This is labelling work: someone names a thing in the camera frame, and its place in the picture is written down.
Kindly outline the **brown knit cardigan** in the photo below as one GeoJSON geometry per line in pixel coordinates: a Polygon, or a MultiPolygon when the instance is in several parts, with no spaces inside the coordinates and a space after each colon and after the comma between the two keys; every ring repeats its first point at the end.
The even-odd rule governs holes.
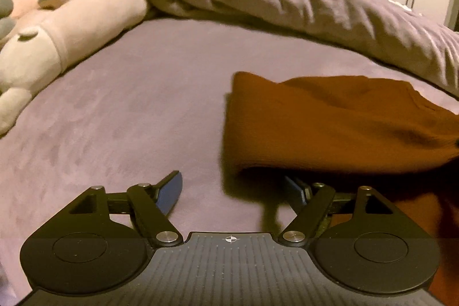
{"type": "Polygon", "coordinates": [[[458,303],[458,115],[406,81],[237,72],[227,102],[223,165],[250,193],[288,176],[337,190],[373,186],[439,242],[432,292],[458,303]]]}

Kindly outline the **lilac bed sheet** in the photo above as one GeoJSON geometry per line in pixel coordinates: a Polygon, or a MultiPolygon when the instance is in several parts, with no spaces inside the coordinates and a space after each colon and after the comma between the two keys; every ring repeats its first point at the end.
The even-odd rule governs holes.
{"type": "Polygon", "coordinates": [[[1,139],[1,279],[5,305],[30,287],[23,242],[90,186],[121,192],[178,170],[184,190],[171,214],[183,233],[277,233],[293,211],[269,182],[227,179],[220,162],[233,74],[272,81],[365,75],[409,81],[429,101],[458,101],[367,57],[281,30],[216,21],[143,22],[58,78],[1,139]]]}

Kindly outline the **pink plush bunny toy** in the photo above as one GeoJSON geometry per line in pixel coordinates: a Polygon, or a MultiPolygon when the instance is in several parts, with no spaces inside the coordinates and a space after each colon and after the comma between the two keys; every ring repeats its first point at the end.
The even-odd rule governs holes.
{"type": "Polygon", "coordinates": [[[146,0],[1,0],[1,132],[59,75],[148,11],[146,0]]]}

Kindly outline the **lilac rumpled duvet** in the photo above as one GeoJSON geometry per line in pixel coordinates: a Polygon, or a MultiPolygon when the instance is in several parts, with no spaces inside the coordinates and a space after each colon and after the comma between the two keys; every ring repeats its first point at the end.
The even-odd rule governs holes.
{"type": "Polygon", "coordinates": [[[263,21],[354,50],[458,94],[458,34],[391,0],[149,0],[190,19],[263,21]]]}

